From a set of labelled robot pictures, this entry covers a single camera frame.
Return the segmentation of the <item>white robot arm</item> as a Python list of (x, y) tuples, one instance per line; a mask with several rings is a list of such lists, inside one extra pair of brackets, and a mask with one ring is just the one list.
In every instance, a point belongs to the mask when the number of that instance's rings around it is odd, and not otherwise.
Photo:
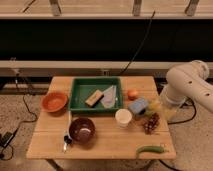
[(174, 66), (167, 72), (167, 85), (160, 93), (162, 114), (167, 121), (187, 98), (213, 113), (213, 85), (206, 81), (209, 73), (208, 65), (200, 60)]

